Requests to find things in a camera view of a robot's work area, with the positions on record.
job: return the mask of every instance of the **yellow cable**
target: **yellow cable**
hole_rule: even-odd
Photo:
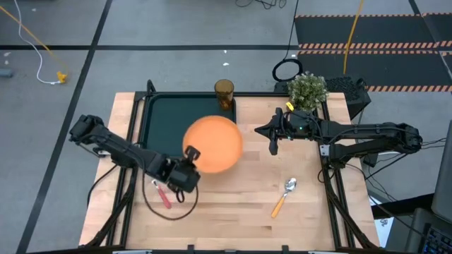
[[[355,16],[355,21],[353,22],[352,31],[350,31],[350,35],[348,36],[348,42],[347,45],[345,45],[345,58],[344,58],[344,75],[347,71],[347,57],[348,57],[348,48],[350,47],[350,43],[352,41],[353,33],[355,32],[356,23],[358,23],[359,14],[362,10],[362,5],[364,3],[364,0],[361,0],[361,3],[359,3],[359,9]]]
[[[65,71],[66,71],[66,73],[69,73],[69,68],[68,68],[68,66],[62,61],[62,60],[60,60],[59,58],[58,58],[58,56],[56,56],[55,54],[54,54],[54,52],[52,52],[52,50],[50,50],[44,43],[42,43],[31,31],[29,31],[29,29],[28,28],[26,28],[23,24],[21,24],[20,22],[19,22],[19,20],[16,18],[16,17],[14,17],[13,16],[13,14],[11,14],[11,13],[9,13],[5,8],[3,8],[3,6],[0,6],[0,10],[2,10],[4,13],[6,13],[6,15],[8,15],[10,18],[12,18],[12,19],[14,19],[14,21],[16,21],[17,22],[17,24],[19,24],[20,26],[22,26],[22,28],[37,42],[37,43],[39,43],[41,46],[43,46],[48,52],[49,52],[49,55],[51,56],[51,57],[53,57],[57,62],[59,62],[62,66],[63,66],[63,68],[65,69]]]

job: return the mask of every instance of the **floor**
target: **floor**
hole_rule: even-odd
[[[106,3],[111,8],[96,36]],[[421,12],[452,11],[450,0],[416,3]],[[78,245],[97,160],[66,141],[74,119],[94,114],[108,122],[115,93],[144,90],[149,78],[159,91],[211,91],[221,78],[232,80],[237,91],[272,91],[271,70],[284,57],[295,7],[295,1],[287,1],[282,9],[265,10],[258,3],[239,8],[234,0],[23,0],[19,4],[23,23],[43,42],[73,50],[55,51],[68,64],[70,77],[67,84],[53,86],[36,80],[39,59],[34,51],[0,50],[0,68],[15,73],[13,78],[0,79],[0,142],[5,144],[0,147],[2,253]],[[12,1],[0,5],[17,15]],[[354,14],[358,5],[359,0],[300,0],[297,14]],[[362,13],[405,14],[412,9],[408,0],[366,0]],[[17,29],[0,14],[0,45],[22,45]],[[91,44],[156,47],[89,52]],[[297,44],[295,37],[292,44]],[[165,45],[187,47],[159,47]],[[190,45],[224,45],[224,49]],[[41,77],[56,80],[59,65],[46,52],[42,55]],[[287,66],[279,76],[295,71]],[[406,122],[419,128],[425,140],[446,135],[452,119],[450,92],[370,92],[370,97],[362,123]],[[376,179],[395,198],[431,193],[441,153],[441,148],[423,150]],[[38,192],[47,195],[37,199]],[[402,241],[390,237],[388,246],[397,249]]]

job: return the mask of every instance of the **red handle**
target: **red handle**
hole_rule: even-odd
[[[160,195],[160,197],[162,198],[163,204],[165,205],[165,207],[168,209],[171,209],[171,202],[168,200],[167,196],[165,195],[165,193],[163,192],[161,187],[157,187],[157,190],[158,190],[158,195]]]

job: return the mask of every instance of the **orange and black striped mat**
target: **orange and black striped mat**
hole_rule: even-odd
[[[345,45],[355,16],[297,16],[304,70],[326,78],[343,74]],[[449,29],[440,22],[450,22]],[[451,92],[452,15],[363,15],[350,45],[347,75],[364,78],[369,91]]]

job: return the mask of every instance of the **red-handled tool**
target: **red-handled tool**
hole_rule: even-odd
[[[171,202],[168,200],[167,196],[165,195],[165,193],[163,192],[161,187],[159,185],[157,185],[157,181],[153,180],[153,183],[154,183],[155,187],[157,188],[158,195],[160,195],[160,197],[162,198],[162,201],[163,201],[163,204],[165,205],[165,207],[168,209],[171,209]]]

